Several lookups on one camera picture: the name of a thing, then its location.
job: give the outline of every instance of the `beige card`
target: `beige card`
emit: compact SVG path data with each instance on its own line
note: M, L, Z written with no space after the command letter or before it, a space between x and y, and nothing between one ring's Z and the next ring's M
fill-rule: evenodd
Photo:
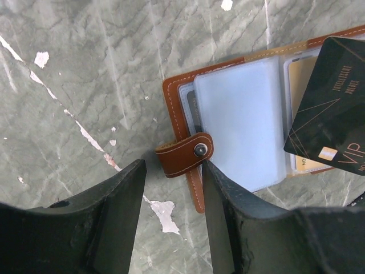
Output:
M289 64L289 85L293 120L306 91L316 60L317 57L310 57ZM309 171L325 167L324 164L300 156L295 156L295 164L297 171Z

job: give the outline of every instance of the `brown leather strap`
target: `brown leather strap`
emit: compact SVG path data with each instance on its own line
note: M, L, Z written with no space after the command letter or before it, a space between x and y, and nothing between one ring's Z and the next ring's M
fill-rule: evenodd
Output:
M173 178L198 167L213 155L213 140L207 133L198 133L180 142L156 148L166 177Z

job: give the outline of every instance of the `scratched surface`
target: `scratched surface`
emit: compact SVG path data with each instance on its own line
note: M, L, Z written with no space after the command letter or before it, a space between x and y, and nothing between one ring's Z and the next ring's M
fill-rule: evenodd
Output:
M173 139L163 79L365 24L363 0L222 2L0 0L0 201L49 206L142 157L130 273L211 274L204 215L153 154ZM293 208L343 206L364 191L365 179L330 171L258 195Z

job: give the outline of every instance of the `leather trim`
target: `leather trim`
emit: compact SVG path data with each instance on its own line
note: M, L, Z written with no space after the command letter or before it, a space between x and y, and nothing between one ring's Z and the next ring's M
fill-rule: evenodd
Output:
M199 143L207 147L204 156L196 156L194 148ZM213 155L213 140L207 133L198 133L180 142L171 142L156 148L167 178L174 178L198 167L205 159Z
M223 63L219 63L216 65L212 65L209 67L201 68L199 70L191 71L188 73L184 73L181 75L173 76L171 78L166 79L163 82L163 92L166 101L166 105L168 108L169 116L172 122L172 127L175 133L176 140L182 141L189 137L189 130L186 125L185 116L183 112L183 108L180 103L179 98L179 86L182 84L190 83L194 81L194 78L198 75L205 74L214 70L223 69L230 66L235 66L239 64L243 64L245 62L254 61L261 58L266 58L274 54L288 54L288 53L296 53L308 48L318 47L320 46L324 39L328 36L345 36L351 37L365 33L365 25L354 27L348 30L339 31L337 33L333 33L330 35L322 36L319 38L310 39L308 41L294 43L292 45L287 45L283 47L277 47L274 49L259 51L257 53L248 54L244 57L239 57L234 60L226 61ZM190 188L190 192L192 195L192 199L195 205L197 212L204 213L204 197L202 193L202 180L197 168L190 170L186 173L188 178L188 185Z

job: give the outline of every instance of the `snap button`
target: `snap button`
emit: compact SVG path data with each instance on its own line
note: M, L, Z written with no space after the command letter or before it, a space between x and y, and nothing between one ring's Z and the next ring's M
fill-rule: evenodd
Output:
M194 155L197 157L203 157L208 152L208 147L204 143L199 143L194 148Z

